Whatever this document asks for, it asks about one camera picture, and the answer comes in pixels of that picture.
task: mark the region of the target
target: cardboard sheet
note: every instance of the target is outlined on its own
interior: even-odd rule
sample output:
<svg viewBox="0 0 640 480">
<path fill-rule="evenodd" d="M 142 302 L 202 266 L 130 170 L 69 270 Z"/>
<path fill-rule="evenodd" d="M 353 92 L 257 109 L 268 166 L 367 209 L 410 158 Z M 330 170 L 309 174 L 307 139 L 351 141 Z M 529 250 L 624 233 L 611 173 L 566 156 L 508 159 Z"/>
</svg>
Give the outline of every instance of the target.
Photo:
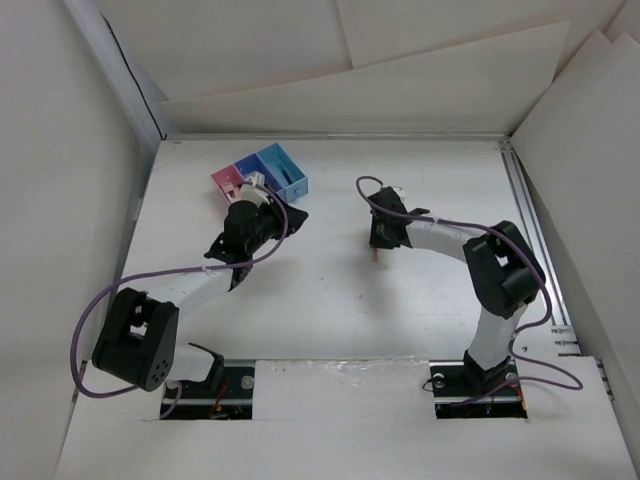
<svg viewBox="0 0 640 480">
<path fill-rule="evenodd" d="M 564 20 L 562 69 L 623 0 L 338 0 L 354 67 Z"/>
<path fill-rule="evenodd" d="M 311 386 L 313 376 L 294 376 L 291 382 L 282 378 L 272 384 L 270 397 L 275 403 L 270 410 L 283 418 L 277 421 L 127 420 L 105 408 L 115 399 L 80 398 L 79 404 L 91 404 L 93 409 L 74 414 L 56 480 L 634 480 L 594 360 L 556 358 L 554 362 L 576 374 L 585 389 L 572 392 L 524 385 L 528 420 L 436 420 L 427 392 L 421 392 L 425 401 L 418 418 L 383 414 L 368 420 L 285 420 L 281 414 L 291 404 L 298 405 L 298 414 L 305 407 L 312 410 L 309 397 L 297 403 L 290 395 L 296 379 Z M 560 379 L 535 365 L 521 368 L 525 375 Z M 289 387 L 276 392 L 286 386 L 283 381 Z M 139 395 L 125 397 L 132 403 L 142 400 Z M 355 390 L 350 398 L 355 406 Z M 368 401 L 364 396 L 359 399 L 361 404 Z"/>
<path fill-rule="evenodd" d="M 510 131 L 551 83 L 568 28 L 163 107 L 184 132 Z"/>
<path fill-rule="evenodd" d="M 97 0 L 169 99 L 351 68 L 334 0 Z"/>
<path fill-rule="evenodd" d="M 627 0 L 606 34 L 614 42 L 622 32 L 627 32 L 635 41 L 640 41 L 640 0 Z"/>
<path fill-rule="evenodd" d="M 595 35 L 584 50 L 575 75 L 570 64 L 513 145 L 640 399 L 640 46 L 622 33 L 610 47 Z"/>
</svg>

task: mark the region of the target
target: cable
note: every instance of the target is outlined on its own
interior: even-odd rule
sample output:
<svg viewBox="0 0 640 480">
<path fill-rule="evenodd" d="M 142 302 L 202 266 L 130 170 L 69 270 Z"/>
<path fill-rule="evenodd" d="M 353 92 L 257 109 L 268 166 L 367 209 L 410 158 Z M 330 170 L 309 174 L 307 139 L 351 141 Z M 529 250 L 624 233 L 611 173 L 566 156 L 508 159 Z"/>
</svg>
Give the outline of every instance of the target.
<svg viewBox="0 0 640 480">
<path fill-rule="evenodd" d="M 218 411 L 218 404 L 220 403 L 220 399 L 222 399 L 222 396 L 224 395 L 224 393 L 227 391 L 228 388 L 229 388 L 229 379 L 227 378 L 222 384 L 220 393 L 218 393 L 218 396 L 216 397 L 216 401 L 211 407 L 211 410 L 209 410 L 209 418 L 213 417 L 213 415 L 215 415 L 215 413 Z"/>
<path fill-rule="evenodd" d="M 118 37 L 116 36 L 115 32 L 113 31 L 113 28 L 111 27 L 111 24 L 109 23 L 109 20 L 107 20 L 107 18 L 104 15 L 102 15 L 102 19 L 104 20 L 104 23 L 107 24 L 107 28 L 109 29 L 109 32 L 111 32 L 111 36 L 113 37 L 113 39 L 116 42 L 116 46 L 118 47 L 118 50 L 120 51 L 120 56 L 122 57 L 122 60 L 124 61 L 125 66 L 127 67 L 127 70 L 129 70 L 129 75 L 131 75 L 131 78 L 133 79 L 133 82 L 136 84 L 136 87 L 138 87 L 138 92 L 140 92 L 140 96 L 142 97 L 142 101 L 144 102 L 145 107 L 147 107 L 147 112 L 149 112 L 149 115 L 151 115 L 151 119 L 153 120 L 153 123 L 156 126 L 156 130 L 158 130 L 158 135 L 160 135 L 160 140 L 166 140 L 167 139 L 167 135 L 166 134 L 164 136 L 162 135 L 162 130 L 160 130 L 160 125 L 158 125 L 158 121 L 156 120 L 155 115 L 151 111 L 151 107 L 149 107 L 149 103 L 147 103 L 147 98 L 144 96 L 144 93 L 142 92 L 142 87 L 140 86 L 140 83 L 138 83 L 138 79 L 133 74 L 133 70 L 131 70 L 131 66 L 129 65 L 129 61 L 127 60 L 127 56 L 124 54 L 124 51 L 122 50 L 122 46 L 120 45 L 120 41 L 118 40 Z"/>
<path fill-rule="evenodd" d="M 582 390 L 584 388 L 584 385 L 582 384 L 580 379 L 578 377 L 576 377 L 574 374 L 572 374 L 571 372 L 569 372 L 568 370 L 565 370 L 564 368 L 558 367 L 557 365 L 554 365 L 552 363 L 543 362 L 542 360 L 535 360 L 533 358 L 524 357 L 522 355 L 519 355 L 519 354 L 515 353 L 515 351 L 514 351 L 514 343 L 515 343 L 516 337 L 520 333 L 522 333 L 523 331 L 528 330 L 530 328 L 535 328 L 535 327 L 539 327 L 541 325 L 544 325 L 545 323 L 547 323 L 549 321 L 549 319 L 551 318 L 551 314 L 552 314 L 552 310 L 551 310 L 552 309 L 552 305 L 551 305 L 551 296 L 549 295 L 549 292 L 547 291 L 547 287 L 545 285 L 544 280 L 542 279 L 542 277 L 540 276 L 540 274 L 538 273 L 536 268 L 533 266 L 533 263 L 531 262 L 531 260 L 529 260 L 529 258 L 525 255 L 525 253 L 522 250 L 520 250 L 520 248 L 518 248 L 518 246 L 514 242 L 511 241 L 511 239 L 509 239 L 502 232 L 496 230 L 495 228 L 488 227 L 486 225 L 481 225 L 479 223 L 457 222 L 457 221 L 454 221 L 454 220 L 447 220 L 447 219 L 443 219 L 443 218 L 439 218 L 439 219 L 436 220 L 433 217 L 427 217 L 427 216 L 422 216 L 422 215 L 409 215 L 409 214 L 397 213 L 397 212 L 394 212 L 392 210 L 388 210 L 386 208 L 383 208 L 383 207 L 375 204 L 374 202 L 369 200 L 369 198 L 367 198 L 367 196 L 362 191 L 362 188 L 360 186 L 360 184 L 362 183 L 363 180 L 371 180 L 373 182 L 376 182 L 376 183 L 378 183 L 380 185 L 380 188 L 384 187 L 384 183 L 379 178 L 372 177 L 372 176 L 369 176 L 369 175 L 364 175 L 364 176 L 358 177 L 356 179 L 356 190 L 358 191 L 360 196 L 364 199 L 364 201 L 367 202 L 367 204 L 374 210 L 377 210 L 379 212 L 382 212 L 382 213 L 384 213 L 386 215 L 389 215 L 389 216 L 392 216 L 392 217 L 402 218 L 404 220 L 411 220 L 411 221 L 417 221 L 417 222 L 427 222 L 427 223 L 436 223 L 437 222 L 437 223 L 440 223 L 442 225 L 447 225 L 447 226 L 450 226 L 450 227 L 472 228 L 472 229 L 475 229 L 475 230 L 481 230 L 483 232 L 489 233 L 490 235 L 493 235 L 494 237 L 497 237 L 500 241 L 504 242 L 509 248 L 511 248 L 511 250 L 513 250 L 513 252 L 522 261 L 522 263 L 524 263 L 524 265 L 529 269 L 529 271 L 533 275 L 536 283 L 538 284 L 538 287 L 540 287 L 540 290 L 542 291 L 542 296 L 544 297 L 544 302 L 545 302 L 545 306 L 546 306 L 546 311 L 545 311 L 544 316 L 542 317 L 541 320 L 538 320 L 536 322 L 527 323 L 525 325 L 521 325 L 521 326 L 519 326 L 518 328 L 515 329 L 515 331 L 513 332 L 513 337 L 511 338 L 511 341 L 509 342 L 509 354 L 516 360 L 533 363 L 535 365 L 541 365 L 543 367 L 551 368 L 551 369 L 553 369 L 553 370 L 555 370 L 557 372 L 560 372 L 560 373 L 566 375 L 567 377 L 569 377 L 571 380 L 573 380 L 575 382 L 575 385 L 567 385 L 567 384 L 564 384 L 564 383 L 555 382 L 553 380 L 547 380 L 546 378 L 539 378 L 539 377 L 530 377 L 530 376 L 528 376 L 528 377 L 516 377 L 515 379 L 512 379 L 511 381 L 506 381 L 504 383 L 501 383 L 500 385 L 498 385 L 494 389 L 490 390 L 489 392 L 485 393 L 484 395 L 481 395 L 479 397 L 469 398 L 469 399 L 464 400 L 462 402 L 452 403 L 451 406 L 470 405 L 472 403 L 477 402 L 478 400 L 482 400 L 483 398 L 490 397 L 490 396 L 494 395 L 495 393 L 499 392 L 503 388 L 506 388 L 508 386 L 517 385 L 518 383 L 520 383 L 523 380 L 531 381 L 531 382 L 545 383 L 547 385 L 552 385 L 552 386 L 555 386 L 555 387 L 565 388 L 567 390 Z"/>
<path fill-rule="evenodd" d="M 249 182 L 243 182 L 243 184 L 251 185 Z M 113 390 L 111 392 L 92 392 L 88 388 L 86 388 L 82 384 L 82 378 L 80 377 L 80 372 L 78 371 L 78 343 L 80 341 L 80 334 L 82 333 L 82 328 L 84 324 L 87 322 L 89 315 L 96 308 L 96 305 L 100 303 L 104 297 L 109 295 L 112 292 L 115 292 L 116 289 L 125 283 L 132 282 L 134 280 L 140 280 L 143 278 L 154 278 L 154 277 L 163 277 L 166 275 L 176 275 L 178 273 L 197 273 L 202 271 L 216 271 L 216 270 L 226 270 L 228 268 L 245 268 L 255 265 L 257 263 L 265 261 L 267 258 L 271 257 L 282 245 L 285 237 L 287 236 L 287 231 L 289 230 L 289 217 L 287 216 L 287 210 L 284 208 L 282 200 L 278 198 L 278 196 L 272 193 L 270 190 L 264 188 L 261 185 L 252 185 L 253 188 L 260 190 L 263 193 L 266 193 L 269 198 L 271 198 L 277 205 L 280 207 L 282 211 L 283 219 L 284 219 L 284 227 L 283 232 L 274 247 L 265 253 L 263 256 L 256 258 L 255 260 L 249 260 L 247 262 L 240 263 L 230 263 L 228 265 L 212 265 L 212 266 L 199 266 L 199 267 L 185 267 L 185 268 L 172 268 L 170 270 L 159 270 L 156 272 L 147 272 L 147 273 L 137 273 L 135 275 L 129 275 L 128 277 L 123 277 L 120 280 L 116 280 L 111 285 L 105 287 L 100 293 L 98 293 L 93 299 L 89 302 L 89 305 L 84 309 L 82 315 L 76 324 L 76 328 L 73 331 L 73 336 L 71 337 L 71 348 L 69 352 L 69 363 L 71 365 L 71 376 L 73 377 L 73 383 L 75 383 L 76 388 L 83 395 L 90 398 L 109 398 L 115 397 L 117 395 L 122 395 L 123 393 L 131 392 L 136 390 L 137 387 L 126 387 L 120 390 Z"/>
<path fill-rule="evenodd" d="M 176 383 L 178 384 L 178 391 L 176 392 L 176 398 L 173 399 L 173 403 L 169 405 L 169 408 L 167 408 L 164 411 L 164 413 L 160 415 L 160 420 L 164 420 L 169 415 L 171 415 L 173 411 L 176 409 L 176 407 L 178 406 L 178 402 L 180 402 L 180 399 L 182 398 L 182 382 L 176 382 Z"/>
</svg>

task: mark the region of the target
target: screw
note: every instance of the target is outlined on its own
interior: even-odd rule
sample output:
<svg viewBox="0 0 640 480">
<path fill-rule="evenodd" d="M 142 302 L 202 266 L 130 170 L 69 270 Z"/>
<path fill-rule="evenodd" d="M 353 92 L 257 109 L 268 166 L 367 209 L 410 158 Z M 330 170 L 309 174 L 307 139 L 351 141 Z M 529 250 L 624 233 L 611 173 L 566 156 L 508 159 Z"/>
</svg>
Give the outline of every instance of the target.
<svg viewBox="0 0 640 480">
<path fill-rule="evenodd" d="M 436 373 L 431 377 L 431 383 L 433 388 L 444 388 L 444 375 L 442 373 Z"/>
<path fill-rule="evenodd" d="M 511 385 L 519 385 L 520 384 L 520 379 L 518 378 L 518 375 L 516 373 L 513 372 L 509 372 L 505 375 L 504 379 L 509 382 Z"/>
<path fill-rule="evenodd" d="M 253 384 L 254 383 L 255 383 L 255 380 L 253 379 L 253 377 L 251 375 L 245 375 L 240 380 L 240 386 L 244 390 L 251 390 L 253 388 Z"/>
</svg>

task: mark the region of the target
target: white enclosure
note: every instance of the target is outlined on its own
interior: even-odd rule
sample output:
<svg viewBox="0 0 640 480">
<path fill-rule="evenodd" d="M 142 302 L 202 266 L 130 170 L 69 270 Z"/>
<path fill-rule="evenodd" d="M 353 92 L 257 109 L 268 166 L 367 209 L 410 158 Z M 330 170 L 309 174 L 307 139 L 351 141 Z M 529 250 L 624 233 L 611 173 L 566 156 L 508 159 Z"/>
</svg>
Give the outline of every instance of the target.
<svg viewBox="0 0 640 480">
<path fill-rule="evenodd" d="M 0 26 L 2 480 L 210 478 L 207 462 L 227 478 L 635 478 L 640 0 L 7 0 Z M 87 302 L 123 269 L 201 262 L 225 213 L 208 175 L 276 137 L 309 176 L 309 223 L 179 332 L 263 360 L 256 420 L 142 422 L 160 391 L 76 401 L 69 343 Z M 453 260 L 370 261 L 360 173 L 445 217 L 515 221 L 566 328 L 518 347 L 585 391 L 529 385 L 529 421 L 447 426 L 420 417 L 423 392 L 385 390 L 459 358 L 479 304 Z M 361 369 L 371 358 L 385 360 Z M 487 462 L 495 449 L 511 454 Z"/>
</svg>

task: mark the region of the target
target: white table surface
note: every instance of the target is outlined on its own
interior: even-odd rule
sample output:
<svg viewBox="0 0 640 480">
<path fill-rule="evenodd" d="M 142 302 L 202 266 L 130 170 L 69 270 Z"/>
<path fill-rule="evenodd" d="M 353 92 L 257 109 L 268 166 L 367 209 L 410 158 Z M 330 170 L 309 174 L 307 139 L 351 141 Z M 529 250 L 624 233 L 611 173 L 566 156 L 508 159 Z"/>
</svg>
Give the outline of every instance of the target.
<svg viewBox="0 0 640 480">
<path fill-rule="evenodd" d="M 209 174 L 269 143 L 165 142 L 127 273 L 198 264 L 225 212 Z M 495 143 L 281 143 L 309 176 L 310 193 L 297 205 L 309 211 L 307 224 L 180 331 L 227 358 L 263 359 L 256 419 L 157 421 L 161 390 L 81 396 L 57 480 L 636 478 L 594 360 L 557 357 L 546 328 L 523 335 L 520 346 L 570 369 L 585 390 L 523 386 L 528 420 L 437 420 L 431 395 L 417 390 L 429 359 L 461 357 L 480 307 L 466 268 L 453 260 L 404 249 L 373 264 L 368 208 L 353 181 L 373 174 L 402 185 L 410 208 L 520 223 Z M 541 312 L 536 302 L 524 321 Z M 387 358 L 292 361 L 379 357 Z M 562 380 L 535 365 L 518 368 Z M 122 386 L 91 365 L 85 382 Z"/>
<path fill-rule="evenodd" d="M 56 480 L 636 478 L 592 358 L 555 359 L 584 382 L 581 392 L 524 385 L 528 420 L 437 420 L 419 386 L 426 363 L 341 370 L 263 361 L 260 419 L 248 421 L 154 420 L 160 390 L 81 397 Z M 519 369 L 564 380 L 535 365 Z M 123 385 L 92 367 L 86 377 L 101 390 Z"/>
<path fill-rule="evenodd" d="M 125 274 L 200 265 L 222 228 L 226 206 L 210 174 L 271 140 L 164 142 L 131 244 Z M 435 215 L 520 224 L 495 142 L 287 140 L 309 178 L 295 205 L 309 219 L 244 283 L 181 323 L 179 340 L 227 358 L 462 358 L 480 312 L 467 268 L 410 249 L 368 248 L 370 214 L 354 181 L 376 175 Z M 366 185 L 371 192 L 375 185 Z M 272 243 L 264 247 L 271 248 Z M 139 281 L 145 288 L 164 281 Z M 523 321 L 540 318 L 542 301 Z M 553 353 L 547 329 L 522 346 Z"/>
</svg>

